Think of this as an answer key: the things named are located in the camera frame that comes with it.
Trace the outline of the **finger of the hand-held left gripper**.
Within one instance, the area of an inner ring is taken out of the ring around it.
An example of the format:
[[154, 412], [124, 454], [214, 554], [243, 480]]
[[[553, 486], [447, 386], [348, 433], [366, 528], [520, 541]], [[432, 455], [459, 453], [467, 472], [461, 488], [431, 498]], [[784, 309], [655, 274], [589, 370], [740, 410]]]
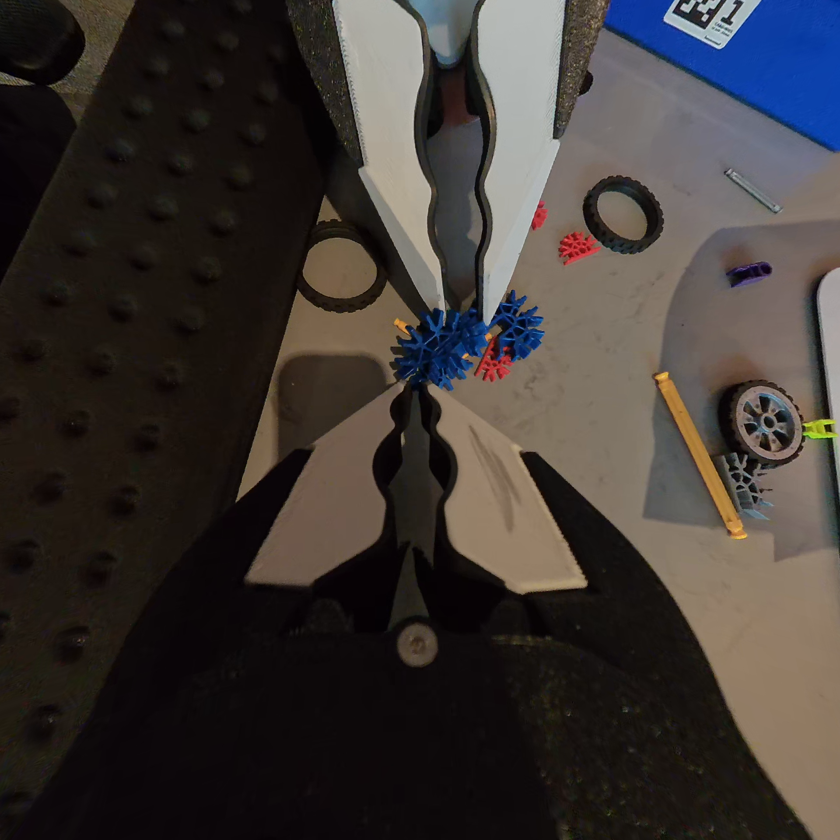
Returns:
[[476, 197], [484, 232], [476, 256], [482, 318], [496, 313], [553, 167], [565, 2], [488, 1], [471, 29], [486, 154]]
[[335, 1], [333, 19], [360, 142], [360, 179], [427, 310], [445, 310], [446, 260], [427, 154], [433, 53], [411, 4]]

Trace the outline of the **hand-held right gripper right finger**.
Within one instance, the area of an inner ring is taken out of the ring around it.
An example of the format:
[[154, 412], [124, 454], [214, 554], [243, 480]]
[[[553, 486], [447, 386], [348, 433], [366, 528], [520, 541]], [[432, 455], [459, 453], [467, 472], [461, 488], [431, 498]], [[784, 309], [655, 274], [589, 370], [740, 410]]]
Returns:
[[447, 391], [428, 387], [435, 433], [454, 457], [443, 498], [457, 555], [511, 593], [582, 590], [587, 580], [523, 459], [522, 448]]

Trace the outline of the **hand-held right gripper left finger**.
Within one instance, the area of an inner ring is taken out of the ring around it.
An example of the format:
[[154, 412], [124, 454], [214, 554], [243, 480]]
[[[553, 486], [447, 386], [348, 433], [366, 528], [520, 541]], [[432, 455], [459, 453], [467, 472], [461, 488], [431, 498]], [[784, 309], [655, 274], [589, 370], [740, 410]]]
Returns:
[[313, 585], [373, 547], [393, 512], [412, 392], [391, 386], [318, 438], [245, 576]]

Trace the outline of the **blue snowflake connector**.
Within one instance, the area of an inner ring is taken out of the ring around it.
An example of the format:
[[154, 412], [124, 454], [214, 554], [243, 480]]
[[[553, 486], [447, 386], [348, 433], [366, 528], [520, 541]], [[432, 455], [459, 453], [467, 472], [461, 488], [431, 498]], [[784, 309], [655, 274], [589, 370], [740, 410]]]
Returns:
[[399, 380], [418, 390], [421, 385], [453, 391], [454, 380], [464, 380], [475, 358], [456, 353], [456, 310], [435, 309], [423, 314], [419, 325], [409, 327], [407, 338], [398, 338], [395, 372]]
[[482, 356], [492, 338], [476, 307], [458, 314], [455, 332], [456, 353], [460, 359]]
[[527, 359], [541, 346], [545, 335], [539, 309], [526, 309], [527, 301], [526, 296], [519, 297], [515, 290], [509, 290], [490, 321], [490, 329], [497, 331], [500, 350], [512, 362]]

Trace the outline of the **long yellow rod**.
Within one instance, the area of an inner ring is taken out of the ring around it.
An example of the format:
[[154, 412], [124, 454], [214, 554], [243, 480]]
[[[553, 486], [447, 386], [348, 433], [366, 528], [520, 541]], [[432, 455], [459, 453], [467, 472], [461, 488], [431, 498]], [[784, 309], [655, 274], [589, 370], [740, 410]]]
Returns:
[[745, 540], [748, 537], [742, 520], [734, 507], [722, 478], [719, 476], [710, 455], [700, 437], [686, 405], [684, 404], [675, 382], [666, 371], [654, 374], [654, 381], [660, 395], [675, 421], [681, 437], [703, 480], [717, 513], [733, 540]]

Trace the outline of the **grey fan connector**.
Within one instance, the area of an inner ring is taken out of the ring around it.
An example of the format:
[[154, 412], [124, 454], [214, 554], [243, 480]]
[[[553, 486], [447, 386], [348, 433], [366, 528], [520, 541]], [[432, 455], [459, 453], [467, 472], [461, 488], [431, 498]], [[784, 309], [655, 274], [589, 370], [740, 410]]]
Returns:
[[772, 490], [763, 482], [772, 468], [748, 455], [734, 452], [712, 457], [711, 461], [739, 516], [768, 521], [766, 511], [773, 503], [766, 496]]

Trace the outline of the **thin grey rod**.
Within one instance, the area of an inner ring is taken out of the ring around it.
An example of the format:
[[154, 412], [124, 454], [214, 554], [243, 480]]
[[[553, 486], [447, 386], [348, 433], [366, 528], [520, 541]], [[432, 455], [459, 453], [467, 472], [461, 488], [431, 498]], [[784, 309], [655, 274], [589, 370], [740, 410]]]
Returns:
[[747, 179], [744, 175], [742, 175], [740, 172], [735, 171], [732, 168], [727, 168], [724, 171], [724, 175], [729, 179], [731, 183], [733, 183], [738, 188], [747, 193], [749, 196], [751, 196], [751, 198], [755, 202], [760, 204], [772, 214], [780, 214], [783, 212], [782, 205], [775, 202], [773, 198], [768, 196], [755, 184], [751, 183], [751, 181]]

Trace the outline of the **blue plastic bin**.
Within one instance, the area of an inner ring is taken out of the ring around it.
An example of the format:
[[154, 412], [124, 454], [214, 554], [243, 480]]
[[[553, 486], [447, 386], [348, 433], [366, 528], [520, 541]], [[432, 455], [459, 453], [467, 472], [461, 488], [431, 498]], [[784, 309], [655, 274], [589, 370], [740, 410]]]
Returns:
[[612, 1], [605, 27], [839, 151], [838, 1]]

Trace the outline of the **black wheel with grey hub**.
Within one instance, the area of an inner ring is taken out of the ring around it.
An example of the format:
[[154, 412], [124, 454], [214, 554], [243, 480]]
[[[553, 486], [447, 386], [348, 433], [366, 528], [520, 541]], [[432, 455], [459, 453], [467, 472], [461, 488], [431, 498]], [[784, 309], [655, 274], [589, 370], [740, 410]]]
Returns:
[[717, 416], [728, 451], [764, 467], [789, 465], [802, 452], [802, 414], [791, 395], [774, 382], [729, 385], [720, 394]]

